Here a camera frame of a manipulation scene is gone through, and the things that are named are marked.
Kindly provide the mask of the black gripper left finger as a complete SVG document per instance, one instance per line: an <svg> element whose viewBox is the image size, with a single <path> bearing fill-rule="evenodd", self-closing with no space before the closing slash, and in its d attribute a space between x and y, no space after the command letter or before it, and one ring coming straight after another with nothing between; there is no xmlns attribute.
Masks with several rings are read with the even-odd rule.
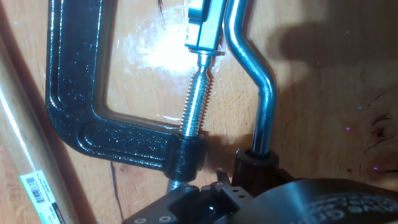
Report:
<svg viewBox="0 0 398 224"><path fill-rule="evenodd" d="M198 188L179 187L123 221L123 224L218 224L254 199L239 186L231 185L228 174L217 172L217 181Z"/></svg>

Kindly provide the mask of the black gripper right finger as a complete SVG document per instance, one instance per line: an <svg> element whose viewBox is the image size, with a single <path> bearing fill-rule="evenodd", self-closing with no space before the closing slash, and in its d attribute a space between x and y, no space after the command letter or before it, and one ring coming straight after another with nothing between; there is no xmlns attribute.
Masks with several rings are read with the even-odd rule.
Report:
<svg viewBox="0 0 398 224"><path fill-rule="evenodd" d="M290 175L286 170L279 169L277 172L278 172L279 180L280 180L281 184L287 184L287 183L295 181L295 177Z"/></svg>

